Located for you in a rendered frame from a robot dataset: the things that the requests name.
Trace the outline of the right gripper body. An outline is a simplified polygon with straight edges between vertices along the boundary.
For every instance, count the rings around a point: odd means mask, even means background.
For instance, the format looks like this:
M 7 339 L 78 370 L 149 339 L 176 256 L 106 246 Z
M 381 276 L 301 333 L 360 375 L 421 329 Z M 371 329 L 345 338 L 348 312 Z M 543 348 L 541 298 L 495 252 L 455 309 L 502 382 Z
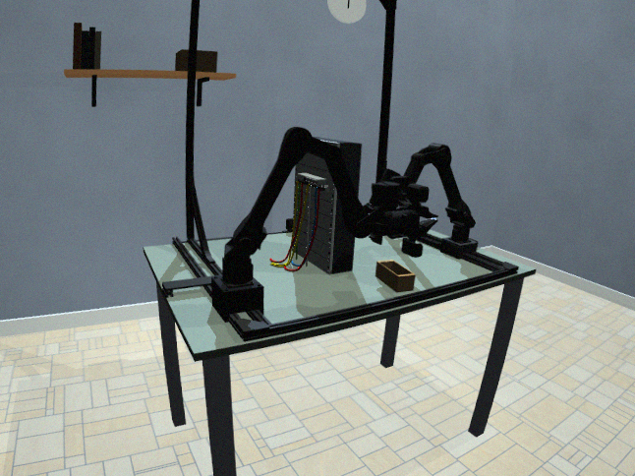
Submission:
M 424 232 L 424 227 L 419 226 L 420 215 L 424 215 L 424 207 L 421 207 L 421 203 L 425 203 L 429 199 L 429 188 L 418 184 L 409 184 L 407 199 L 412 201 L 412 204 L 409 205 L 411 210 L 394 211 L 401 220 L 401 228 L 397 234 L 405 235 L 406 232 L 411 231 L 408 233 L 409 239 L 403 238 L 401 251 L 408 256 L 418 258 L 423 253 L 423 245 L 415 243 L 416 237 L 423 236 Z

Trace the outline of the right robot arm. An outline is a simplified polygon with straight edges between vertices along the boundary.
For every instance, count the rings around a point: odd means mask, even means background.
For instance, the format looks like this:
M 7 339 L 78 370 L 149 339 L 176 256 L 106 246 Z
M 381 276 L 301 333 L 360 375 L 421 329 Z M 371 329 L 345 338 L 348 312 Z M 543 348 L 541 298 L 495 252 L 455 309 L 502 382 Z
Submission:
M 408 209 L 398 205 L 400 184 L 384 181 L 372 183 L 372 202 L 362 206 L 341 149 L 311 135 L 307 129 L 301 127 L 292 127 L 285 133 L 277 161 L 251 212 L 236 228 L 233 238 L 225 244 L 222 258 L 224 278 L 220 279 L 228 288 L 254 285 L 250 255 L 257 249 L 260 250 L 260 245 L 267 236 L 264 222 L 290 172 L 307 152 L 325 158 L 342 204 L 344 224 L 354 237 L 366 238 L 370 235 L 373 242 L 381 245 L 382 236 L 399 232 L 401 220 L 394 211 Z

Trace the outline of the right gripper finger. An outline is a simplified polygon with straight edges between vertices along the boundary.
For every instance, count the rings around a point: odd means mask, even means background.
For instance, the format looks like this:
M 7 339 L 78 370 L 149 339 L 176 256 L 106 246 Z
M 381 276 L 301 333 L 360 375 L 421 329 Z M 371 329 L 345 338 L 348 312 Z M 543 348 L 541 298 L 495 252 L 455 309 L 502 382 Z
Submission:
M 437 223 L 437 220 L 435 219 L 428 219 L 428 220 L 423 220 L 420 221 L 419 226 L 424 227 L 424 232 L 423 232 L 423 236 L 422 237 L 426 237 L 428 231 Z
M 437 218 L 438 215 L 432 214 L 431 212 L 429 212 L 429 208 L 425 207 L 425 206 L 421 206 L 424 207 L 424 215 L 422 217 L 424 218 Z

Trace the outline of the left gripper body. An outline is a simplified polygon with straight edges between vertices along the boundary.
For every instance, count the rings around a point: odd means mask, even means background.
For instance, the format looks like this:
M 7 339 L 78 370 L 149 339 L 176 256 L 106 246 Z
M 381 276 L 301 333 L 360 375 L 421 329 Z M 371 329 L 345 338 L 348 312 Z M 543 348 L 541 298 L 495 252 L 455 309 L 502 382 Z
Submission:
M 407 176 L 394 176 L 391 177 L 389 179 L 389 182 L 394 182 L 400 184 L 400 191 L 399 194 L 404 194 L 401 193 L 401 189 L 406 189 L 407 190 L 407 186 L 410 184 L 410 178 Z M 395 235 L 387 235 L 390 239 L 396 239 L 396 238 L 402 238 L 402 237 L 406 237 L 407 235 L 403 235 L 403 234 L 395 234 Z

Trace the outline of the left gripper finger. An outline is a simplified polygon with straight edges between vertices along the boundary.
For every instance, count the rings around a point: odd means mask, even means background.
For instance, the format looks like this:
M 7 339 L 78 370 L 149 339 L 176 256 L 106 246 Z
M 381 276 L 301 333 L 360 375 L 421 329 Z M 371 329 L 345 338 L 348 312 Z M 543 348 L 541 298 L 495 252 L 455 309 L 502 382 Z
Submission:
M 402 203 L 401 203 L 402 201 Z M 404 202 L 404 203 L 403 203 Z M 399 194 L 399 202 L 398 205 L 402 206 L 406 206 L 408 207 L 408 205 L 411 204 L 410 200 L 406 199 L 406 194 Z

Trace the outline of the open tan cardboard box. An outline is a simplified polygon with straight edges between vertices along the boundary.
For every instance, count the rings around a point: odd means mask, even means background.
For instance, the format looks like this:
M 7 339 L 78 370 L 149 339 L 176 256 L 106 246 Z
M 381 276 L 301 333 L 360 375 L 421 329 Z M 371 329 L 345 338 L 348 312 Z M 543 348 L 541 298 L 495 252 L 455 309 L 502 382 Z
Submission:
M 396 293 L 414 290 L 416 275 L 393 260 L 376 261 L 375 276 Z

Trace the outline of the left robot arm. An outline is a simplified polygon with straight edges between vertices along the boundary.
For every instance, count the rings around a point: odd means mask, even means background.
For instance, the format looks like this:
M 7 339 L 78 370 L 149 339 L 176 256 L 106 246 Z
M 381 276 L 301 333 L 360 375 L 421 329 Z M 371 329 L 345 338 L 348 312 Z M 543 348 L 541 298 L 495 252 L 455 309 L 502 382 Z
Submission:
M 422 153 L 424 155 L 422 155 Z M 410 184 L 416 184 L 424 166 L 429 163 L 437 169 L 446 197 L 448 198 L 448 207 L 445 208 L 445 210 L 447 216 L 450 218 L 450 222 L 454 223 L 452 236 L 448 239 L 460 244 L 471 242 L 471 240 L 469 240 L 469 232 L 470 228 L 475 226 L 476 221 L 472 217 L 468 206 L 461 199 L 450 167 L 451 152 L 449 146 L 432 143 L 429 144 L 428 147 L 412 154 L 411 161 L 403 176 L 410 178 Z M 394 176 L 401 175 L 386 168 L 380 182 L 389 182 L 389 179 Z

